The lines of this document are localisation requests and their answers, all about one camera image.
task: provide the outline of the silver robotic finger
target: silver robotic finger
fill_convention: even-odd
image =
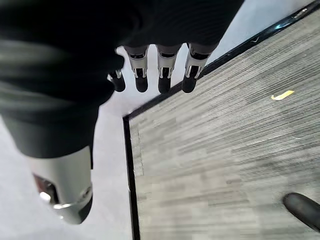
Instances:
[[[121,70],[109,72],[106,78],[114,84],[114,89],[116,92],[120,93],[126,89],[125,79]]]
[[[182,81],[182,90],[191,93],[196,86],[197,79],[204,69],[208,58],[218,44],[200,45],[189,43],[189,52],[185,62],[185,73]]]
[[[135,77],[135,86],[140,93],[144,93],[148,89],[148,45],[140,47],[124,46],[128,54],[131,69]]]
[[[69,224],[81,224],[93,203],[91,151],[87,146],[58,158],[28,157],[39,197]]]
[[[171,86],[171,76],[175,69],[175,63],[181,44],[174,46],[157,45],[158,51],[158,90],[160,93],[168,93]]]

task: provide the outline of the yellow tape piece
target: yellow tape piece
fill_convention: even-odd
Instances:
[[[271,96],[271,99],[272,99],[272,100],[282,100],[282,99],[288,97],[289,95],[293,94],[294,92],[295,92],[295,91],[289,90],[289,91],[286,91],[285,93],[282,93],[282,94],[279,95],[279,96],[274,96],[274,95],[272,95],[272,96]]]

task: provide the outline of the robotic finger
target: robotic finger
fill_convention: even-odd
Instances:
[[[131,69],[135,77],[135,86],[140,93],[148,89],[148,45],[141,47],[124,46],[130,60]]]
[[[208,58],[218,45],[200,45],[189,43],[189,52],[185,63],[185,73],[182,81],[182,90],[191,93],[196,86],[197,79],[204,69]]]
[[[126,83],[121,70],[115,70],[113,72],[109,72],[107,79],[114,84],[114,90],[116,92],[120,93],[126,89]]]
[[[160,93],[168,93],[171,86],[171,76],[175,69],[178,51],[181,44],[174,46],[157,45],[159,82],[158,90]]]

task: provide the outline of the black sleeve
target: black sleeve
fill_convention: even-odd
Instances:
[[[57,158],[92,146],[122,45],[216,44],[244,0],[6,0],[0,113],[18,149]]]
[[[138,25],[125,14],[129,2],[116,23],[109,4],[1,2],[0,113],[23,154],[55,158],[92,145],[99,106],[114,91],[106,74],[124,63],[115,48]]]

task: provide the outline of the striped carpet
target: striped carpet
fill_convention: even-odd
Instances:
[[[320,237],[281,204],[320,202],[319,23],[316,11],[130,120],[142,240]]]

